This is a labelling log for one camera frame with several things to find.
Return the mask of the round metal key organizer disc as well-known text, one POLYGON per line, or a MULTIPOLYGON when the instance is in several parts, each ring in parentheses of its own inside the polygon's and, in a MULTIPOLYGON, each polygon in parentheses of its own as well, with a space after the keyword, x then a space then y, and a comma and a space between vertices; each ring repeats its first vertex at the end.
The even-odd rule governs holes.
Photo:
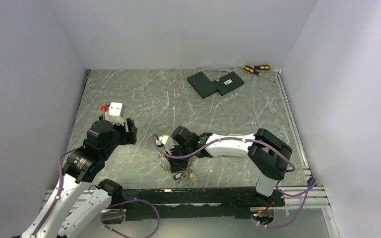
POLYGON ((193 173, 189 159, 171 159, 164 156, 163 154, 159 154, 158 158, 161 160, 160 167, 162 169, 164 169, 166 172, 172 173, 173 175, 181 172, 182 179, 189 180, 188 173, 193 173))

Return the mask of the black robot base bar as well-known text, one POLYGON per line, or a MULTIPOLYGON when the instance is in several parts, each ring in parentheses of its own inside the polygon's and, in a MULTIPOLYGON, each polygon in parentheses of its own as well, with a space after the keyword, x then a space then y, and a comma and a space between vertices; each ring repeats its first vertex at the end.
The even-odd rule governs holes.
POLYGON ((160 218, 234 217, 245 219, 266 207, 283 207, 282 195, 260 195, 253 186, 124 189, 111 208, 123 208, 127 221, 160 218))

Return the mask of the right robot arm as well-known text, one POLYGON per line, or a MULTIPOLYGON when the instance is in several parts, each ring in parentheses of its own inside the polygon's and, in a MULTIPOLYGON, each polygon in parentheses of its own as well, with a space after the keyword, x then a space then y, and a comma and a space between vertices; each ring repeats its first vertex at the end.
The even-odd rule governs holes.
POLYGON ((254 201, 260 206, 265 206, 272 200, 275 187, 287 172, 295 169, 290 162, 292 148, 263 128, 248 135, 219 135, 211 132, 198 135, 178 126, 172 135, 157 138, 156 145, 163 149, 173 173, 186 169, 192 156, 250 159, 260 171, 253 193, 254 201))

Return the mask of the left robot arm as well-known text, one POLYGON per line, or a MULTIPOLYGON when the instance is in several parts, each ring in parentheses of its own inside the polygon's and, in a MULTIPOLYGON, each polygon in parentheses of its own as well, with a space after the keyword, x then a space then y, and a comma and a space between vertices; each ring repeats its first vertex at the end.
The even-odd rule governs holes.
POLYGON ((119 145, 135 144, 136 134, 137 127, 131 118, 120 123, 101 116, 93 122, 83 144, 67 152, 53 193, 21 237, 74 238, 102 209, 119 207, 123 201, 122 186, 105 179, 82 205, 71 211, 114 150, 119 145))

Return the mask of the black key tag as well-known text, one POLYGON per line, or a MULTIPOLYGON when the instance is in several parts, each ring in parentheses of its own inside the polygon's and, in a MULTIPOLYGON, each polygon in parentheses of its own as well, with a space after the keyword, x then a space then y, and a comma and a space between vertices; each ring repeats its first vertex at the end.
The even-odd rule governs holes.
POLYGON ((173 180, 179 180, 179 179, 182 179, 182 173, 181 172, 178 172, 178 173, 173 175, 173 180))

